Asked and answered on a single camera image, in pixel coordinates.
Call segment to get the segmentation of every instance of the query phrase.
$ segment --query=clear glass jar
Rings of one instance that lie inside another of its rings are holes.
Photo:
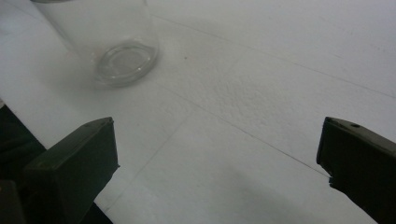
[[[146,0],[32,0],[83,65],[122,86],[155,64],[158,39]]]

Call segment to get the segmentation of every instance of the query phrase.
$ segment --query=white table surface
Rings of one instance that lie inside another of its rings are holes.
[[[0,98],[46,147],[111,116],[114,223],[375,223],[316,164],[326,116],[396,141],[396,4],[148,0],[161,54],[100,87],[27,0],[0,0]]]

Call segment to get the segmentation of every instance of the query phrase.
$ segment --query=glass jar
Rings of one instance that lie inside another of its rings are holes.
[[[149,72],[158,54],[146,0],[32,0],[83,66],[122,86]]]

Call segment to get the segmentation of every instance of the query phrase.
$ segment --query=jar bottom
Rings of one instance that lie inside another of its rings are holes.
[[[147,74],[154,66],[156,49],[129,42],[110,49],[97,66],[100,81],[111,86],[125,86]]]

